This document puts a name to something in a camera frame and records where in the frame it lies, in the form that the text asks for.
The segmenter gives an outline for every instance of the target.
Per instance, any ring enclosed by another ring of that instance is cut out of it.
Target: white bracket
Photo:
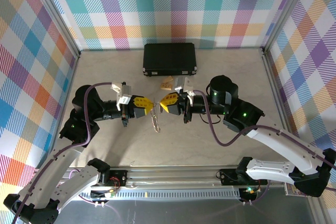
[[[303,140],[277,126],[277,124],[272,122],[272,120],[267,116],[262,116],[257,124],[271,126],[278,129],[279,133],[286,133],[287,135],[298,141],[300,144],[305,145],[312,152],[315,152],[316,154],[324,158],[323,150],[305,143]],[[247,136],[267,145],[268,147],[282,155],[284,158],[286,158],[289,162],[293,163],[302,173],[306,175],[317,173],[317,167],[322,166],[323,164],[322,161],[317,159],[312,154],[309,154],[300,146],[286,139],[281,134],[270,132],[268,129],[258,128],[256,130],[251,130],[247,134]]]
[[[121,104],[128,104],[132,98],[131,86],[122,83],[113,82],[111,89],[117,93],[117,108],[120,111]]]
[[[291,162],[269,162],[252,159],[246,169],[246,173],[252,179],[270,179],[294,184],[289,174],[293,172],[295,165]]]
[[[49,154],[47,159],[42,164],[39,171],[35,174],[35,176],[31,179],[30,183],[28,183],[20,192],[20,200],[22,201],[28,190],[30,188],[31,183],[34,181],[36,176],[40,173],[41,169],[51,160],[55,159],[54,155],[58,153],[59,150],[64,147],[72,144],[71,140],[67,138],[59,138],[56,142],[56,146],[53,151]],[[45,208],[49,201],[50,195],[55,190],[58,182],[62,179],[62,176],[68,169],[69,165],[82,153],[84,147],[77,146],[75,148],[70,148],[63,152],[61,155],[54,160],[48,169],[42,174],[41,178],[35,185],[35,189],[32,191],[32,195],[26,201],[26,205],[34,204],[36,209]]]
[[[190,100],[190,106],[193,106],[193,97],[195,96],[194,87],[192,86],[191,81],[188,77],[178,77],[175,81],[174,89],[180,93],[180,90],[183,89],[183,92],[186,92],[188,99]]]
[[[58,186],[51,195],[53,200],[59,200],[58,211],[61,212],[73,198],[81,194],[86,188],[95,185],[99,177],[100,172],[95,167],[87,165],[73,178]]]

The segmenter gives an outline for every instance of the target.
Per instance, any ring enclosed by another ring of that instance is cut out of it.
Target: plaid wallpaper
[[[0,223],[2,204],[46,157],[75,57],[40,0],[0,0]]]
[[[286,0],[54,0],[82,49],[260,47]]]
[[[336,146],[336,0],[299,0],[271,49],[272,68],[295,134]],[[332,170],[330,186],[336,186]],[[336,222],[336,197],[324,199]]]
[[[284,9],[284,6],[286,5],[288,0],[282,0],[273,19],[272,19],[272,22],[270,24],[270,26],[268,27],[267,29],[267,32],[266,32],[266,35],[261,43],[261,47],[264,47],[268,41],[268,38],[269,38],[269,35],[272,33],[273,29],[274,29],[274,26],[275,24],[278,22],[279,18],[280,18],[280,14],[282,13],[283,9]]]

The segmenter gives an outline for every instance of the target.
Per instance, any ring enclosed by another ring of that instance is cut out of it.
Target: wooden block
[[[170,82],[170,81],[172,81],[172,80],[174,80],[174,78],[173,78],[172,76],[168,76],[168,77],[166,77],[166,78],[162,81],[162,83],[168,83],[168,82]]]
[[[173,85],[172,84],[167,84],[167,83],[163,83],[160,86],[160,89],[163,89],[163,90],[172,90],[172,88],[173,88]]]

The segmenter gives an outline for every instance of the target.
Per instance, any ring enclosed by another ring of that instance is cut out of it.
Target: wire
[[[217,176],[218,173],[223,173],[223,175],[226,176],[226,177],[228,177],[229,179],[231,179],[231,180],[233,180],[233,181],[238,181],[237,179],[233,179],[233,178],[231,178],[230,176],[226,175],[226,174],[225,174],[224,172],[222,172],[221,170],[219,170],[218,172],[216,172],[216,178],[218,178],[218,179],[220,179],[220,178]]]
[[[219,115],[216,115],[218,118],[219,118],[219,121],[218,122],[215,122],[215,123],[212,123],[212,124],[217,124],[217,123],[220,123],[222,121],[221,117]],[[206,123],[206,124],[209,124],[208,122],[204,121],[204,119],[202,118],[202,115],[200,114],[200,118],[201,120]]]
[[[83,201],[85,201],[86,203],[89,203],[89,204],[91,204],[91,205],[96,205],[96,204],[93,203],[92,201],[89,201],[88,199],[85,199],[84,197],[82,197],[82,196],[80,196],[80,195],[78,195],[78,197],[81,198],[81,199],[82,199]],[[107,204],[104,204],[104,207],[108,207],[108,208],[112,209],[112,210],[115,212],[115,214],[118,216],[118,219],[120,220],[120,222],[122,223],[121,216],[120,216],[119,212],[118,212],[114,207],[112,207],[112,206],[110,206],[110,205],[107,205]]]
[[[336,191],[335,188],[331,188],[331,187],[326,187],[325,189],[328,190],[328,191]]]
[[[89,92],[94,88],[94,87],[97,87],[97,86],[102,86],[102,85],[112,85],[112,82],[101,82],[101,83],[96,83],[94,85],[91,85],[85,92],[85,95],[84,95],[84,117],[85,117],[85,123],[86,123],[86,127],[87,127],[87,131],[88,131],[88,137],[86,139],[85,142],[83,143],[79,143],[79,144],[72,144],[72,145],[68,145],[66,147],[64,147],[63,149],[61,149],[58,153],[56,153],[54,155],[54,158],[50,159],[45,166],[43,166],[39,173],[36,175],[36,178],[34,179],[34,181],[31,183],[31,186],[30,188],[28,189],[28,193],[26,194],[26,196],[24,197],[24,199],[22,200],[19,208],[17,209],[16,213],[15,213],[15,216],[14,216],[14,219],[12,221],[12,224],[15,224],[16,223],[16,220],[17,218],[19,217],[22,209],[23,209],[23,206],[25,205],[25,203],[27,202],[28,198],[30,197],[30,195],[32,194],[32,191],[34,190],[37,182],[39,181],[39,179],[42,177],[43,173],[47,170],[47,168],[52,164],[52,162],[54,160],[57,159],[57,157],[59,155],[61,155],[63,152],[65,152],[66,150],[70,149],[70,148],[75,148],[75,147],[78,147],[78,146],[84,146],[84,145],[87,145],[90,143],[91,141],[91,128],[90,128],[90,121],[89,121],[89,112],[88,112],[88,95],[89,95]]]
[[[209,88],[210,88],[210,83],[209,83],[208,86],[206,86],[206,89],[205,89],[207,95],[210,95],[210,94],[209,94]]]
[[[121,186],[121,184],[120,184],[120,180],[117,178],[117,177],[112,177],[111,178],[111,180],[116,180],[116,181],[118,181],[118,183],[119,183],[119,187],[118,187],[118,189],[120,188],[120,186]]]
[[[262,192],[262,194],[260,195],[260,197],[256,198],[255,200],[251,200],[251,203],[252,202],[256,203],[256,202],[260,201],[261,199],[263,199],[266,196],[267,191],[268,191],[270,185],[271,185],[271,181],[269,180],[268,183],[267,183],[267,186],[266,186],[265,190]],[[244,199],[244,198],[241,198],[241,199],[243,201],[245,201],[245,202],[249,202],[249,200],[247,200],[247,199]]]
[[[262,128],[262,129],[267,129],[269,131],[275,132],[278,135],[283,136],[284,138],[286,138],[287,140],[291,141],[292,143],[296,144],[297,146],[301,147],[302,149],[304,149],[306,152],[308,152],[309,154],[311,154],[312,156],[316,157],[318,160],[326,163],[327,165],[329,165],[330,167],[332,167],[333,169],[336,170],[336,166],[334,164],[332,164],[331,162],[329,162],[328,160],[326,160],[325,158],[321,157],[320,155],[318,155],[317,153],[315,153],[314,151],[312,151],[311,149],[309,149],[308,147],[306,147],[305,145],[301,144],[300,142],[298,142],[297,140],[295,140],[293,137],[291,137],[290,135],[275,129],[273,127],[270,126],[266,126],[266,125],[253,125],[250,127],[246,127],[245,129],[241,130],[231,141],[227,142],[227,143],[223,143],[221,142],[214,130],[214,127],[212,125],[212,120],[211,120],[211,116],[210,116],[210,109],[209,109],[209,105],[207,103],[207,98],[206,95],[201,91],[201,90],[194,90],[194,93],[198,93],[203,97],[204,100],[204,105],[205,105],[205,111],[206,111],[206,115],[208,117],[208,122],[209,122],[209,127],[210,130],[212,132],[212,135],[214,137],[214,139],[216,140],[216,142],[223,147],[228,147],[230,145],[232,145],[241,135],[243,135],[244,133],[248,133],[251,130],[256,130],[258,128]],[[326,190],[330,190],[330,191],[336,191],[335,188],[330,188],[330,187],[326,187]],[[264,197],[264,194],[262,194],[258,199],[256,199],[255,201],[259,201],[260,199],[262,199]]]
[[[80,172],[80,171],[79,171],[79,169],[72,169],[71,172],[69,173],[69,179],[71,179],[71,175],[73,174],[73,172]],[[90,203],[90,204],[95,205],[94,202],[92,202],[92,201],[90,201],[90,200],[88,200],[88,199],[85,199],[85,198],[84,198],[83,196],[81,196],[81,195],[78,195],[78,197],[81,198],[82,200],[84,200],[84,201],[87,202],[87,203]]]

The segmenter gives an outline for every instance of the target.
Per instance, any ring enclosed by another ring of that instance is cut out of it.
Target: beige floor
[[[198,73],[190,79],[195,89],[205,90],[211,78],[224,74],[239,86],[239,97],[253,103],[279,123],[272,92],[257,49],[197,50]],[[160,101],[168,91],[160,90],[163,77],[142,74],[142,50],[83,52],[66,107],[65,120],[72,109],[71,100],[81,85],[97,82],[125,81],[132,93]],[[102,100],[114,100],[110,87],[97,88]],[[230,147],[220,147],[209,126],[198,115],[184,124],[183,116],[159,115],[161,133],[155,133],[150,116],[131,119],[124,128],[120,120],[99,122],[100,131],[72,166],[83,167],[97,157],[117,165],[234,165],[242,157],[279,161],[283,158],[261,143],[241,137]],[[235,133],[216,124],[216,133],[223,142]]]

